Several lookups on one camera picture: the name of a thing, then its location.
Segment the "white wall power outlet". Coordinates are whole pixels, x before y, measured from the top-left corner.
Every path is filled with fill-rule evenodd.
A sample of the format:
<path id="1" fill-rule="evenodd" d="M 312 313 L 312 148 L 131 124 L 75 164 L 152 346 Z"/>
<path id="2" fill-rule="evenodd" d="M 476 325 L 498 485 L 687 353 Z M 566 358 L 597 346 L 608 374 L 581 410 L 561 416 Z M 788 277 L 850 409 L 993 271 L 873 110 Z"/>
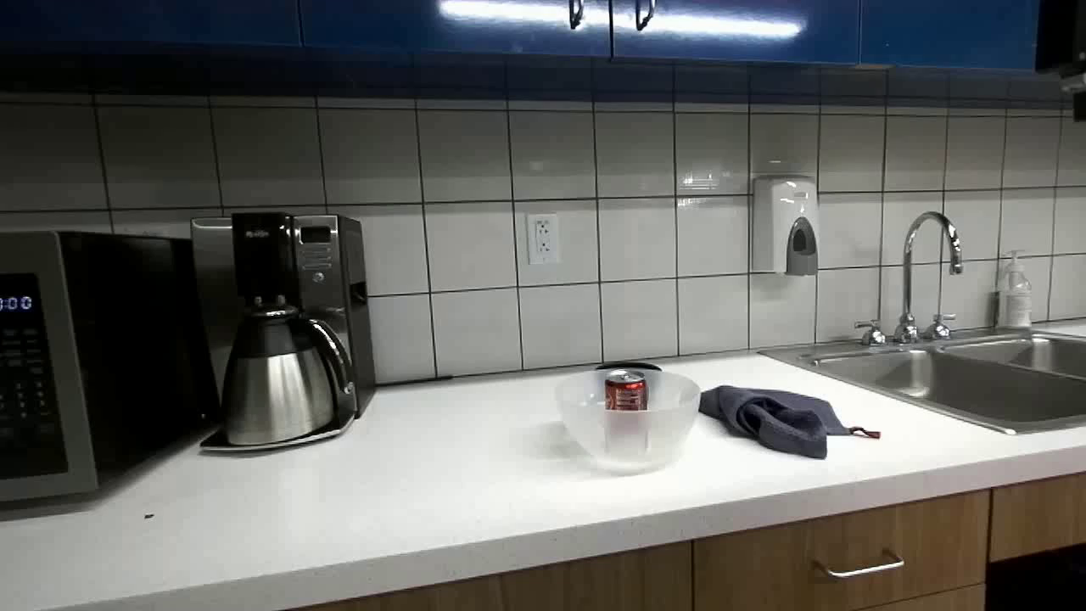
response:
<path id="1" fill-rule="evenodd" d="M 531 215 L 526 220 L 526 247 L 531 266 L 556 266 L 561 262 L 561 219 L 556 215 Z"/>

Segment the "stainless steel coffee carafe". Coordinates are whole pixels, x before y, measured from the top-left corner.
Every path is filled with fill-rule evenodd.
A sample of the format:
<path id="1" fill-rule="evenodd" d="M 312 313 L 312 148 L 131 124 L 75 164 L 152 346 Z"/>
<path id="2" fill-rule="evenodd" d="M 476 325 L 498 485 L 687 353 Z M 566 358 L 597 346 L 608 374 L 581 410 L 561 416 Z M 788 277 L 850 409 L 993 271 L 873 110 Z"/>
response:
<path id="1" fill-rule="evenodd" d="M 223 436 L 235 447 L 282 447 L 354 409 L 347 349 L 323 318 L 292 306 L 240 318 L 223 374 Z"/>

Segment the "clear plastic bowl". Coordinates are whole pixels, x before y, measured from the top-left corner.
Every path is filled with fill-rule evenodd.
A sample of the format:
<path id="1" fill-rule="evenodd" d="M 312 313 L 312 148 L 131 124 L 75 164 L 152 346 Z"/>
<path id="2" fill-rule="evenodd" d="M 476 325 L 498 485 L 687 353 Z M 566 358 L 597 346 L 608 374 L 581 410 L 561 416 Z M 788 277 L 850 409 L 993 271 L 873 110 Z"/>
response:
<path id="1" fill-rule="evenodd" d="M 649 376 L 644 410 L 609 410 L 605 403 L 608 370 L 642 370 Z M 556 416 L 571 439 L 605 469 L 649 472 L 667 465 L 699 416 L 699 388 L 687 376 L 649 368 L 605 368 L 564 376 L 552 392 Z"/>

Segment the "black silver coffee maker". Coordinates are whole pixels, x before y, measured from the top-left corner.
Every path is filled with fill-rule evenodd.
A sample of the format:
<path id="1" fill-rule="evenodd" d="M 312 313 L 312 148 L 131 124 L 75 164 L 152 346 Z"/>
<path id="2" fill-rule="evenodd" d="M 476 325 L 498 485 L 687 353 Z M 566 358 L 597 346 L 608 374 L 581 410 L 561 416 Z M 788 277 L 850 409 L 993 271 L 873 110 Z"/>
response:
<path id="1" fill-rule="evenodd" d="M 240 318 L 251 308 L 292 306 L 323 318 L 343 343 L 357 384 L 357 409 L 282 447 L 339 439 L 365 410 L 376 392 L 363 227 L 343 215 L 235 215 L 196 219 L 188 239 L 221 410 L 223 374 Z M 235 447 L 223 426 L 204 439 L 200 447 L 213 454 L 276 451 Z"/>

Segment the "red soda can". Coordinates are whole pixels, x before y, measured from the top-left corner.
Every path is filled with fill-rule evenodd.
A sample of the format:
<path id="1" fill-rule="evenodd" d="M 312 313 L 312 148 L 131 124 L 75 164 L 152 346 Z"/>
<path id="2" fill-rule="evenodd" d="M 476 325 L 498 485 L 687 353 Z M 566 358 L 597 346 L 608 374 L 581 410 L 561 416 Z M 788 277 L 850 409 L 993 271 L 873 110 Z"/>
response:
<path id="1" fill-rule="evenodd" d="M 605 374 L 605 403 L 609 410 L 644 410 L 649 409 L 649 376 L 642 370 L 608 370 Z"/>

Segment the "stainless steel sink basin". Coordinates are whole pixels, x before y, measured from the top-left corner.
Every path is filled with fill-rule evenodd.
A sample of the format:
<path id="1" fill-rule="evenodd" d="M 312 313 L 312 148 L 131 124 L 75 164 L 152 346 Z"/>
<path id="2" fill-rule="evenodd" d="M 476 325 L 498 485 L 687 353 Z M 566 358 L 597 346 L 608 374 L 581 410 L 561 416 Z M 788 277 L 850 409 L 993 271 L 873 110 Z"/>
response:
<path id="1" fill-rule="evenodd" d="M 1086 426 L 1083 340 L 973 337 L 927 346 L 788 353 L 788 363 L 1002 436 Z"/>

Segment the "dark blue cloth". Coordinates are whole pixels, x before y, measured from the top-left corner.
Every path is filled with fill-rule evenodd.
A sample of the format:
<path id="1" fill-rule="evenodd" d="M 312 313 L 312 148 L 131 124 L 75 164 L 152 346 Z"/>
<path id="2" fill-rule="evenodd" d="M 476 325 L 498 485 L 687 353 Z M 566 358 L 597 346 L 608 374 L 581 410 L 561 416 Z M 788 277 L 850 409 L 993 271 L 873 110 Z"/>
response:
<path id="1" fill-rule="evenodd" d="M 842 426 L 822 399 L 756 388 L 713 388 L 699 394 L 699 410 L 728 436 L 802 458 L 825 458 L 832 436 L 877 439 L 875 429 Z"/>

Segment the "clear soap bottle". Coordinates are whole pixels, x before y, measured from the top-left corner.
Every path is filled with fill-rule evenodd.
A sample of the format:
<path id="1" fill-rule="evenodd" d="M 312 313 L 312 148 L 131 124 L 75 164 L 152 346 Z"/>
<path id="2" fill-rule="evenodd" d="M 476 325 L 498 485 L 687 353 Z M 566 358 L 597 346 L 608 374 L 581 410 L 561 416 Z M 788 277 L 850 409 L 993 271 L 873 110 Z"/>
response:
<path id="1" fill-rule="evenodd" d="M 1030 325 L 1030 288 L 1014 250 L 1005 255 L 997 271 L 997 325 L 1029 331 Z"/>

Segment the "white wall soap dispenser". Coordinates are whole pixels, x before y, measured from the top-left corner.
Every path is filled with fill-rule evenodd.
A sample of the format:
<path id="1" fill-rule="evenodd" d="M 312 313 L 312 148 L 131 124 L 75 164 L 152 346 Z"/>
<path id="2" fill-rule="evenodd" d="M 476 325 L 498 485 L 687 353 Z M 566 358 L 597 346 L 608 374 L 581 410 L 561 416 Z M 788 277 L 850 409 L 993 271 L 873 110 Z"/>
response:
<path id="1" fill-rule="evenodd" d="M 766 274 L 817 271 L 817 188 L 812 181 L 753 184 L 749 266 Z"/>

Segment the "stainless steel microwave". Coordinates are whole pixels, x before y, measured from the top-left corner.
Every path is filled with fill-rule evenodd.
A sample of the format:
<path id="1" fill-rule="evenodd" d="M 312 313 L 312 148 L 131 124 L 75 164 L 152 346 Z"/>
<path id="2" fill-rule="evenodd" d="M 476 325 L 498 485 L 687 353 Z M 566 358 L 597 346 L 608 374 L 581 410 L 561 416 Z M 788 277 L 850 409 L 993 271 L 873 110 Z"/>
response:
<path id="1" fill-rule="evenodd" d="M 0 501 L 96 494 L 221 416 L 193 245 L 0 236 Z"/>

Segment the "blue upper cabinet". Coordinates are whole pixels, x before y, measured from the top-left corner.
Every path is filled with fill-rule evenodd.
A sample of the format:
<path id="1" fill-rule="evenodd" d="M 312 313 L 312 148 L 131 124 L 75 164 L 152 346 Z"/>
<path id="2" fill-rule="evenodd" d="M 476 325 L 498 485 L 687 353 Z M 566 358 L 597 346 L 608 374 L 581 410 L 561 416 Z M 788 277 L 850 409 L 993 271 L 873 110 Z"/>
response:
<path id="1" fill-rule="evenodd" d="M 1041 0 L 0 0 L 6 52 L 312 52 L 1029 73 Z"/>

